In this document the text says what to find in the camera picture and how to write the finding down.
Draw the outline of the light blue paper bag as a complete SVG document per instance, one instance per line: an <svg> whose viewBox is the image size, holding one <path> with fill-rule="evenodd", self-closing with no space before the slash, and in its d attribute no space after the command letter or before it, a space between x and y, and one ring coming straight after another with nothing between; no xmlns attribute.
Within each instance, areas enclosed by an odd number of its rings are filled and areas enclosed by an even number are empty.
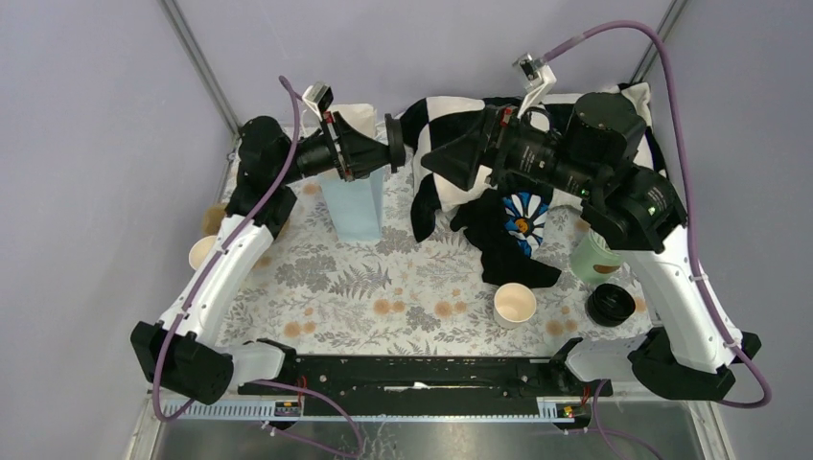
<svg viewBox="0 0 813 460"><path fill-rule="evenodd" d="M365 136L378 137L377 111L371 104L333 104L331 110ZM342 180L335 170L317 176L331 227L340 242L375 242L381 238L383 173L376 170L368 178L353 182Z"/></svg>

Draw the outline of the single white paper cup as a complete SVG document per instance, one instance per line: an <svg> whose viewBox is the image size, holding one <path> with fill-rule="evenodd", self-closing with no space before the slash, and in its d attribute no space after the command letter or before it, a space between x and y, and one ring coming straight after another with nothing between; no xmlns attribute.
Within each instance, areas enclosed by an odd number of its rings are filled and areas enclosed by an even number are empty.
<svg viewBox="0 0 813 460"><path fill-rule="evenodd" d="M534 292L519 283L500 286L493 298L493 315L504 329L516 329L526 323L537 311Z"/></svg>

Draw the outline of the black plastic cup lid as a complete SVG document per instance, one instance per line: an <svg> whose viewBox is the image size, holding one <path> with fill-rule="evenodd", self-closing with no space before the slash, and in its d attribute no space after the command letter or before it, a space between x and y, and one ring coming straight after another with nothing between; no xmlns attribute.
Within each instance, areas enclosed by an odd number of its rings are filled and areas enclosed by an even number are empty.
<svg viewBox="0 0 813 460"><path fill-rule="evenodd" d="M407 152L401 122L390 113L384 114L387 135L388 161L392 173L396 173L406 163Z"/></svg>

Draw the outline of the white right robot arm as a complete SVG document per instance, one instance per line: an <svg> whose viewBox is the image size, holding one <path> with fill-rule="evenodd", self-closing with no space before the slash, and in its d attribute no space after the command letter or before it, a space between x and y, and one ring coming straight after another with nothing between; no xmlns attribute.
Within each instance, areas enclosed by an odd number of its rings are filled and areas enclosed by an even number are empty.
<svg viewBox="0 0 813 460"><path fill-rule="evenodd" d="M480 167L577 197L581 218L630 266L660 323L627 354L635 379L678 401L723 403L760 348L724 317L689 249L688 214L672 183L636 162L646 123L618 93L578 98L563 132L532 124L541 108L488 104L458 138L422 165L469 190Z"/></svg>

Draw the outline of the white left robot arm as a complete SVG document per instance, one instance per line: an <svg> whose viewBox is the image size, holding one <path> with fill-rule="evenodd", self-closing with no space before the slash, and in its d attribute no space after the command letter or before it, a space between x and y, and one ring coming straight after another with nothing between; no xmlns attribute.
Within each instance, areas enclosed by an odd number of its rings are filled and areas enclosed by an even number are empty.
<svg viewBox="0 0 813 460"><path fill-rule="evenodd" d="M405 164L400 122L385 115L384 126L385 142L361 133L336 111L325 112L307 137L288 135L269 116L241 128L237 186L213 246L160 318L137 323L130 335L155 390L166 388L212 404L254 380L276 394L294 387L298 371L286 361L291 349L268 340L219 349L221 323L244 279L288 220L296 202L291 183L328 171L352 181Z"/></svg>

